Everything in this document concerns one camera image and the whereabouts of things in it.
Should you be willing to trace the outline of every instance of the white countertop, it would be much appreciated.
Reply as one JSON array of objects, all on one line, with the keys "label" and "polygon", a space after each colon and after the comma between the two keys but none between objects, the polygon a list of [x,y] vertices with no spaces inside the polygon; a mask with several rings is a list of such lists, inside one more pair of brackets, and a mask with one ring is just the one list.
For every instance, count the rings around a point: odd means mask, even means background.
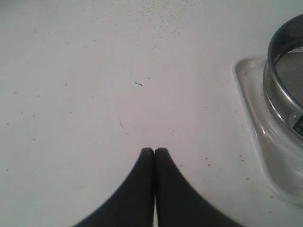
[{"label": "white countertop", "polygon": [[0,226],[75,224],[143,147],[168,148],[189,183],[246,227],[302,226],[301,208],[271,198],[231,76],[302,9],[301,0],[1,1]]}]

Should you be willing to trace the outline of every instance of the metal sieve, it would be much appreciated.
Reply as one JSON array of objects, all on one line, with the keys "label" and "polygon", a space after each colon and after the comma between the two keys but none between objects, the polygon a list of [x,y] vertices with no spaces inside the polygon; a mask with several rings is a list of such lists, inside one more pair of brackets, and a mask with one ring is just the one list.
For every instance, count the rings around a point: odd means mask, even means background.
[{"label": "metal sieve", "polygon": [[272,37],[263,87],[272,114],[303,140],[303,14],[286,22]]}]

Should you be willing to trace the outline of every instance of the clear plastic tray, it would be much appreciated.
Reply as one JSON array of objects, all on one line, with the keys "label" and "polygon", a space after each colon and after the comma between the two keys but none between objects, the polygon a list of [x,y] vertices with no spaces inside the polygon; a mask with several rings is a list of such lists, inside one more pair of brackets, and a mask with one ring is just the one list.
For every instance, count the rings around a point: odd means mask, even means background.
[{"label": "clear plastic tray", "polygon": [[267,182],[282,199],[303,205],[303,144],[267,107],[263,95],[265,63],[265,57],[242,59],[232,65],[232,74]]}]

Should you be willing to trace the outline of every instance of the small dark particle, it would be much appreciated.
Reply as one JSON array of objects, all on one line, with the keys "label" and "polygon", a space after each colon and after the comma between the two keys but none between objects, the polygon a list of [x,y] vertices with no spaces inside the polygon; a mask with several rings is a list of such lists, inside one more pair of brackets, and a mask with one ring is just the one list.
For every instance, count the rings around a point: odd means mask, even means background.
[{"label": "small dark particle", "polygon": [[137,82],[135,82],[135,84],[140,85],[141,87],[143,87],[143,84],[139,84],[139,83],[137,83]]}]

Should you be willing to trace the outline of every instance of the white surface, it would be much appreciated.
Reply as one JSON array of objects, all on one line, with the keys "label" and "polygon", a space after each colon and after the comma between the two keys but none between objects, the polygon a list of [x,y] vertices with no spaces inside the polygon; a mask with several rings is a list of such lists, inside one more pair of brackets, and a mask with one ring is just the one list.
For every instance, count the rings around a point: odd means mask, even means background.
[{"label": "white surface", "polygon": [[235,63],[232,73],[238,81],[242,105],[247,108],[249,128],[262,172],[281,198],[303,205],[303,144],[278,123],[263,94],[266,57],[252,57]]},{"label": "white surface", "polygon": [[167,147],[194,188],[245,226],[302,226],[299,207],[270,198],[230,73],[234,60],[265,54],[302,9],[301,0],[1,1],[1,226],[80,221],[142,147]]}]

